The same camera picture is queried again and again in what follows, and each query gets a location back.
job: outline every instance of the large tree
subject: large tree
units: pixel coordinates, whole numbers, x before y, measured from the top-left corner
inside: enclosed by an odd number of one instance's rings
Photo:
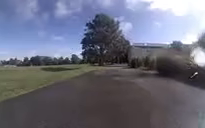
[[[182,50],[183,43],[182,43],[181,41],[173,41],[170,46],[171,46],[171,48],[173,48],[173,49]]]
[[[111,53],[111,44],[116,43],[122,32],[119,22],[105,14],[97,14],[86,24],[85,37],[82,39],[83,59],[104,65]]]
[[[205,49],[205,32],[203,32],[198,40],[195,42],[195,44],[203,49]]]
[[[72,57],[71,57],[72,64],[79,64],[80,61],[81,61],[80,58],[76,54],[72,54]]]

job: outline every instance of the tree line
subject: tree line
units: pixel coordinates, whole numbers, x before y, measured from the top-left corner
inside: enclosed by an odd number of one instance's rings
[[[44,65],[64,65],[64,64],[80,64],[80,59],[76,54],[68,57],[50,57],[50,56],[33,56],[24,57],[23,60],[17,58],[10,58],[9,60],[1,60],[0,65],[14,65],[14,66],[44,66]]]
[[[81,41],[82,57],[72,55],[69,58],[53,58],[48,56],[25,57],[23,60],[11,58],[2,60],[2,65],[40,66],[61,65],[77,63],[127,63],[130,42],[125,38],[119,25],[119,21],[100,13],[94,19],[86,23],[84,38]]]

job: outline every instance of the building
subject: building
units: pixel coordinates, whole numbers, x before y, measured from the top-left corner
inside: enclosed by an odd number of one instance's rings
[[[133,58],[143,58],[146,56],[156,57],[159,53],[174,53],[168,43],[134,43],[130,48],[129,61]],[[176,54],[190,55],[192,49],[191,44],[183,44],[181,52]]]
[[[154,55],[169,47],[166,43],[134,43],[130,49],[129,59]]]

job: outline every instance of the tree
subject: tree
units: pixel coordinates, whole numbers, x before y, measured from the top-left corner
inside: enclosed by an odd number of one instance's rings
[[[30,60],[28,57],[24,57],[22,65],[23,66],[30,66]]]
[[[49,56],[43,56],[43,57],[40,57],[40,58],[43,61],[42,65],[53,65],[54,64],[53,58],[51,58]]]
[[[42,61],[42,57],[41,56],[33,56],[30,58],[30,63],[31,65],[35,65],[35,66],[40,66],[40,65],[44,65],[44,62]]]
[[[205,32],[203,32],[199,38],[198,41],[195,42],[195,44],[203,49],[205,49]]]
[[[84,38],[82,39],[82,55],[86,60],[97,61],[104,65],[110,45],[121,36],[119,22],[105,14],[97,14],[86,24]]]
[[[81,59],[76,54],[72,54],[72,57],[71,57],[72,64],[79,64],[80,61]]]
[[[63,64],[71,64],[71,60],[68,57],[66,57],[63,61]]]
[[[108,51],[107,57],[112,63],[122,63],[128,61],[128,50],[130,42],[121,35],[117,41],[113,42]]]
[[[63,62],[64,62],[64,58],[63,58],[62,56],[59,57],[59,58],[58,58],[58,65],[64,64]]]
[[[183,43],[181,41],[173,41],[170,47],[176,50],[182,50]]]

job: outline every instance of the field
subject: field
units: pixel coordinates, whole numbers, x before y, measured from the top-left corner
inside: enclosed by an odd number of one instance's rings
[[[0,101],[98,69],[89,65],[0,67]]]

